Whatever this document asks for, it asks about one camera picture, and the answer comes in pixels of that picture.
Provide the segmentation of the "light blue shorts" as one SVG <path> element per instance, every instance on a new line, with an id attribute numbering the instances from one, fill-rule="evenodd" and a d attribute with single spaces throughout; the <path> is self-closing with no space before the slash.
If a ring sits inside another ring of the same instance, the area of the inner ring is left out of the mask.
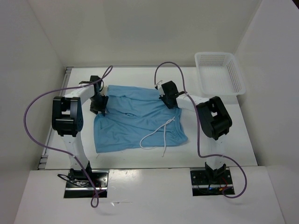
<path id="1" fill-rule="evenodd" d="M 109 85 L 106 114 L 94 119 L 97 153 L 144 147 L 176 147 L 188 141 L 180 123 L 181 109 L 168 109 L 159 92 Z"/>

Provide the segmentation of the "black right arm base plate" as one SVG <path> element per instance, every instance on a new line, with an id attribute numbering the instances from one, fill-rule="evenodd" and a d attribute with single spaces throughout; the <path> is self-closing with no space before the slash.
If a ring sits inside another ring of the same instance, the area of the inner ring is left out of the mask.
<path id="1" fill-rule="evenodd" d="M 217 196 L 222 195 L 223 190 L 226 195 L 235 195 L 231 173 L 228 168 L 217 180 L 209 180 L 204 168 L 190 169 L 190 177 L 193 196 Z"/>

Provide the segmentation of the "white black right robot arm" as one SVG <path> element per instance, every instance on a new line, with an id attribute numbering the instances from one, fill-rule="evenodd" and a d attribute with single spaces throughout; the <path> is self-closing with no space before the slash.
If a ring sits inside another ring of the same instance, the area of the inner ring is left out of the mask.
<path id="1" fill-rule="evenodd" d="M 232 126 L 232 119 L 219 97 L 203 98 L 191 96 L 184 91 L 179 92 L 173 81 L 158 82 L 155 88 L 160 99 L 169 108 L 187 109 L 196 112 L 199 132 L 208 137 L 207 155 L 201 157 L 205 161 L 205 178 L 209 183 L 216 183 L 223 177 L 226 164 L 225 137 Z"/>

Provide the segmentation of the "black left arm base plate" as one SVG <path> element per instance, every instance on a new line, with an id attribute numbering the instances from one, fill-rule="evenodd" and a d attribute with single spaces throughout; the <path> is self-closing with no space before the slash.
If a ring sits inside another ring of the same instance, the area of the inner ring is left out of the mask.
<path id="1" fill-rule="evenodd" d="M 78 178 L 72 177 L 71 174 L 58 174 L 57 176 L 66 181 L 64 198 L 92 198 L 95 196 L 94 188 L 85 176 Z M 93 170 L 90 175 L 99 192 L 99 198 L 107 198 L 108 176 L 108 170 Z"/>

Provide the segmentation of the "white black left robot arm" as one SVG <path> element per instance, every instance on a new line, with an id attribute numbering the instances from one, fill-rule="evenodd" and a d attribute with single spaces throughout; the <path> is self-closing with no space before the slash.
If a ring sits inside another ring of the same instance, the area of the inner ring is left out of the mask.
<path id="1" fill-rule="evenodd" d="M 68 179 L 84 187 L 92 184 L 93 173 L 81 139 L 84 125 L 82 105 L 90 100 L 90 111 L 104 116 L 108 96 L 101 93 L 103 88 L 101 78 L 91 76 L 89 81 L 80 82 L 71 93 L 54 97 L 52 101 L 52 128 L 61 136 L 71 162 Z"/>

